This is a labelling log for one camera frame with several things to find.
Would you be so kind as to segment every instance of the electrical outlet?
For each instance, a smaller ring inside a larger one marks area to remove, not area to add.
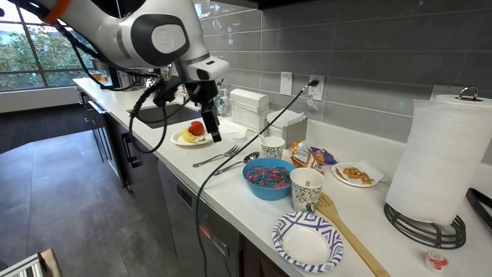
[[[465,86],[434,85],[430,100],[434,101],[435,97],[440,94],[452,94],[458,96],[464,87]]]
[[[280,94],[292,95],[292,72],[280,74]]]
[[[314,100],[323,101],[323,90],[325,88],[325,76],[311,75],[309,81],[318,80],[319,84],[315,87],[309,87],[309,94],[313,95]]]

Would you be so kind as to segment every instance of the paper cup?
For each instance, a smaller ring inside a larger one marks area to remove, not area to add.
[[[292,180],[292,205],[295,211],[316,211],[325,178],[319,172],[309,168],[294,169],[290,173]]]
[[[285,141],[279,137],[266,137],[261,140],[261,153],[265,158],[282,159]]]

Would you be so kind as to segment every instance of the wooden spatula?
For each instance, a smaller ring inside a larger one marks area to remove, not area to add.
[[[338,230],[345,236],[348,242],[355,249],[357,254],[364,260],[367,266],[376,277],[390,277],[388,272],[381,266],[381,264],[374,258],[374,256],[367,250],[367,248],[360,242],[360,240],[347,228],[338,216],[337,208],[328,195],[321,193],[316,209],[331,220]]]

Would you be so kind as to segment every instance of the fork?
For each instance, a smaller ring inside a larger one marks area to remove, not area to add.
[[[208,160],[205,160],[203,162],[193,164],[193,167],[194,168],[200,167],[200,166],[208,163],[209,161],[211,161],[211,160],[213,160],[215,158],[221,157],[221,156],[230,157],[230,156],[234,155],[238,150],[239,150],[239,146],[235,145],[234,147],[232,147],[229,151],[225,152],[224,154],[219,154],[219,155],[214,156],[214,157],[212,157],[212,158],[210,158]]]
[[[354,250],[359,254],[362,260],[367,264],[369,269],[374,273],[376,277],[390,277],[389,273],[383,268],[383,266],[374,258],[369,250],[362,244],[362,242],[348,229],[348,227],[342,222],[338,215],[337,208],[328,195],[321,193],[321,196],[316,204],[316,209],[331,220],[338,230],[345,236],[348,242],[352,245]]]

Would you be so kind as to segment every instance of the tree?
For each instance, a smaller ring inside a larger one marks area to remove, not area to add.
[[[24,33],[11,32],[3,41],[0,36],[0,71],[31,71],[80,69],[82,66],[68,39],[51,26],[29,27],[35,51],[42,69],[37,67],[29,41]],[[92,68],[91,57],[81,52],[84,63]],[[49,86],[73,84],[73,78],[83,77],[83,71],[46,72]],[[0,90],[44,87],[41,73],[0,75]]]

